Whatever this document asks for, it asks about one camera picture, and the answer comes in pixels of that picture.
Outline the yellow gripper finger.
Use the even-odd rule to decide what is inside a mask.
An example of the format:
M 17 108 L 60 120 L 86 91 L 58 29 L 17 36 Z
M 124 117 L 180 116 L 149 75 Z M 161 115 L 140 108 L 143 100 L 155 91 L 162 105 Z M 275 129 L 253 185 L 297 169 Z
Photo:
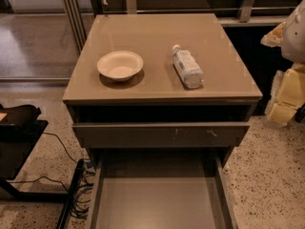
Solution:
M 277 25 L 272 31 L 268 32 L 261 38 L 260 43 L 264 46 L 271 48 L 280 47 L 284 26 L 285 22 L 282 22 Z
M 304 104 L 305 65 L 293 64 L 286 72 L 277 71 L 267 104 L 267 119 L 277 125 L 287 125 Z

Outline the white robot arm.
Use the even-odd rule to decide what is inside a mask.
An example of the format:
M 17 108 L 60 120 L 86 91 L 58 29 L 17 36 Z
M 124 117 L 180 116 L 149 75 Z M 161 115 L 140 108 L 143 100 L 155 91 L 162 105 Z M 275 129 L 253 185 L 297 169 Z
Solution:
M 305 122 L 305 0 L 295 8 L 286 21 L 265 34 L 260 43 L 279 47 L 283 58 L 293 63 L 286 72 L 274 76 L 271 99 L 265 109 L 265 126 L 279 129 L 292 119 Z

